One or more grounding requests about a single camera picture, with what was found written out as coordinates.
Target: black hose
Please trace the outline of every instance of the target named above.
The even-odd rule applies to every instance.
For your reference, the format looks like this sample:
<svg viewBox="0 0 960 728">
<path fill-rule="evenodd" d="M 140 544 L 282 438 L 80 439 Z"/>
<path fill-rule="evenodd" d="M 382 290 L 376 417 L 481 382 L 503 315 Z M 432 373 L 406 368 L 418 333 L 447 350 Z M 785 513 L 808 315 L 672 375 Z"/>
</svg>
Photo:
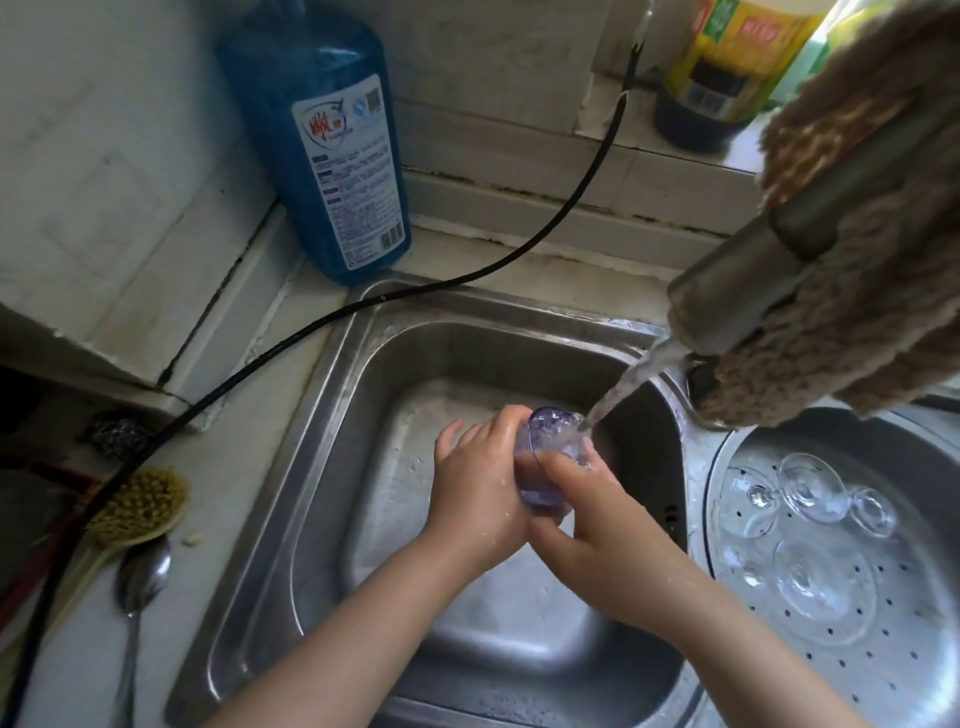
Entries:
<svg viewBox="0 0 960 728">
<path fill-rule="evenodd" d="M 613 112 L 613 118 L 611 119 L 610 127 L 607 129 L 607 133 L 600 142 L 600 147 L 597 149 L 597 153 L 593 158 L 593 162 L 590 164 L 590 167 L 584 177 L 580 180 L 577 188 L 573 190 L 573 194 L 570 195 L 569 199 L 557 211 L 557 214 L 550 219 L 550 222 L 543 226 L 540 232 L 538 232 L 516 250 L 504 255 L 495 263 L 491 263 L 480 270 L 473 271 L 472 273 L 467 273 L 450 280 L 438 280 L 433 283 L 426 283 L 425 285 L 402 288 L 398 291 L 384 294 L 383 296 L 377 296 L 376 298 L 364 299 L 363 301 L 349 303 L 343 308 L 339 308 L 336 311 L 323 316 L 323 318 L 317 319 L 312 324 L 308 324 L 295 334 L 288 336 L 279 344 L 276 344 L 266 352 L 260 354 L 250 364 L 245 366 L 236 374 L 230 376 L 223 384 L 207 394 L 196 404 L 190 406 L 190 408 L 187 409 L 183 414 L 181 414 L 173 422 L 165 426 L 160 432 L 151 438 L 142 451 L 120 466 L 120 470 L 118 470 L 116 474 L 104 484 L 104 486 L 90 500 L 83 512 L 76 519 L 74 519 L 69 526 L 67 526 L 63 534 L 63 538 L 60 541 L 60 545 L 57 548 L 57 552 L 54 555 L 53 562 L 50 566 L 50 572 L 47 574 L 46 581 L 43 583 L 43 588 L 40 590 L 39 598 L 37 599 L 36 606 L 34 607 L 34 613 L 31 615 L 30 623 L 27 625 L 27 629 L 24 632 L 23 648 L 20 651 L 20 659 L 17 662 L 16 675 L 13 679 L 13 684 L 11 685 L 10 691 L 7 694 L 7 710 L 4 713 L 3 722 L 0 723 L 0 728 L 14 728 L 16 722 L 20 718 L 20 712 L 23 710 L 24 699 L 27 696 L 27 689 L 30 686 L 30 678 L 34 673 L 34 667 L 36 666 L 36 657 L 39 654 L 40 646 L 43 642 L 43 633 L 46 628 L 47 619 L 50 617 L 50 609 L 53 607 L 54 597 L 57 595 L 57 588 L 60 586 L 60 582 L 63 579 L 63 575 L 66 572 L 67 566 L 70 564 L 70 559 L 73 558 L 74 551 L 76 551 L 77 546 L 80 544 L 80 540 L 84 535 L 86 525 L 90 522 L 90 519 L 92 519 L 97 513 L 100 512 L 101 509 L 103 509 L 105 505 L 107 505 L 108 501 L 116 494 L 120 487 L 127 482 L 130 476 L 133 475 L 133 473 L 157 450 L 166 445 L 170 439 L 180 432 L 191 420 L 201 414 L 205 409 L 208 408 L 208 406 L 213 404 L 213 402 L 217 401 L 220 397 L 225 395 L 237 384 L 256 372 L 262 366 L 270 361 L 273 361 L 276 357 L 280 356 L 291 347 L 296 346 L 314 331 L 325 327 L 327 324 L 332 324 L 334 321 L 339 321 L 340 319 L 346 318 L 347 316 L 357 313 L 358 311 L 362 311 L 365 308 L 372 308 L 373 306 L 381 305 L 382 303 L 388 303 L 390 301 L 399 301 L 401 299 L 408 299 L 411 296 L 421 296 L 424 293 L 434 293 L 436 291 L 443 291 L 447 288 L 453 288 L 458 285 L 473 283 L 475 280 L 481 279 L 484 276 L 495 273 L 504 266 L 510 265 L 510 263 L 514 262 L 522 255 L 526 255 L 533 250 L 543 240 L 543 238 L 549 235 L 558 225 L 560 225 L 563 219 L 570 213 L 577 203 L 580 202 L 580 198 L 584 196 L 584 192 L 587 191 L 587 187 L 593 181 L 593 177 L 596 175 L 597 170 L 600 169 L 600 165 L 603 163 L 604 158 L 606 158 L 607 152 L 613 145 L 613 139 L 616 137 L 617 130 L 620 128 L 620 122 L 623 120 L 623 113 L 627 107 L 627 92 L 634 85 L 634 79 L 636 76 L 636 63 L 639 61 L 641 49 L 642 45 L 638 45 L 634 46 L 634 48 L 631 50 L 630 61 L 627 63 L 627 70 L 623 76 L 622 92 L 620 94 L 620 98 L 616 102 L 616 110 Z"/>
</svg>

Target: countertop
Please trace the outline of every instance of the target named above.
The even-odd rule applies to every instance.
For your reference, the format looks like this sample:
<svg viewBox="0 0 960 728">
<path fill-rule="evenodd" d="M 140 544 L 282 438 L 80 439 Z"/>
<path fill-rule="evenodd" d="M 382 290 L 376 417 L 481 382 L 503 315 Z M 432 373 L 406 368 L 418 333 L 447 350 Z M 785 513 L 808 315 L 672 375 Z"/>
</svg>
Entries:
<svg viewBox="0 0 960 728">
<path fill-rule="evenodd" d="M 654 324 L 666 320 L 666 285 L 642 267 L 600 256 L 566 259 L 557 249 L 527 255 L 478 285 Z M 450 278 L 493 262 L 507 248 L 416 229 L 397 268 Z M 278 309 L 263 350 L 343 304 L 347 290 L 304 266 Z M 320 331 L 230 393 L 203 434 L 183 435 L 152 462 L 168 465 L 193 486 L 183 521 L 171 534 L 168 587 L 144 613 L 138 663 L 136 724 L 165 725 L 163 707 L 212 597 L 276 448 L 326 340 Z M 184 538 L 200 535 L 194 547 Z M 113 604 L 116 563 L 104 569 L 74 614 L 44 648 L 20 728 L 109 725 L 125 640 L 126 618 Z"/>
</svg>

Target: brown towel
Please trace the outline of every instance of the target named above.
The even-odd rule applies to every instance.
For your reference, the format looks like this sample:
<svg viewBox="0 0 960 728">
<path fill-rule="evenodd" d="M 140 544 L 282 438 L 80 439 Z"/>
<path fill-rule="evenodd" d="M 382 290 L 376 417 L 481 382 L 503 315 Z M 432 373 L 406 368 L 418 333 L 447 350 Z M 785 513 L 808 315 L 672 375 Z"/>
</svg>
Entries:
<svg viewBox="0 0 960 728">
<path fill-rule="evenodd" d="M 960 2 L 905 0 L 865 24 L 771 120 L 760 185 L 782 203 L 921 96 L 945 104 L 945 125 L 720 357 L 705 417 L 778 425 L 830 394 L 867 416 L 960 371 Z"/>
</svg>

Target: dish soap bottle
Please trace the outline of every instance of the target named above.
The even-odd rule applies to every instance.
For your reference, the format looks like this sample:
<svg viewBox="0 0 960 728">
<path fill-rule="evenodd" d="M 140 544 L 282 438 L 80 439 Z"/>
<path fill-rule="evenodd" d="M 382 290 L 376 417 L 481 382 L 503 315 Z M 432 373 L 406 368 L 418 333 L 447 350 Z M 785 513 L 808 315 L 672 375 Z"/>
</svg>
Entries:
<svg viewBox="0 0 960 728">
<path fill-rule="evenodd" d="M 300 243 L 353 285 L 410 248 L 383 46 L 310 0 L 266 0 L 217 46 L 247 128 Z"/>
</svg>

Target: forearm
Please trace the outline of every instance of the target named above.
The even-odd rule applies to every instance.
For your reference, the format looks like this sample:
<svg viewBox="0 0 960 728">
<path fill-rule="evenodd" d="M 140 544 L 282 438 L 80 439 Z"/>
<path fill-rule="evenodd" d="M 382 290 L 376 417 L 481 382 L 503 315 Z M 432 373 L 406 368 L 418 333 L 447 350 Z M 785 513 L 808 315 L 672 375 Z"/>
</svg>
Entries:
<svg viewBox="0 0 960 728">
<path fill-rule="evenodd" d="M 735 596 L 708 577 L 699 592 L 671 642 L 731 728 L 869 728 Z"/>
<path fill-rule="evenodd" d="M 206 728 L 366 726 L 433 618 L 465 585 L 453 561 L 414 541 Z"/>
</svg>

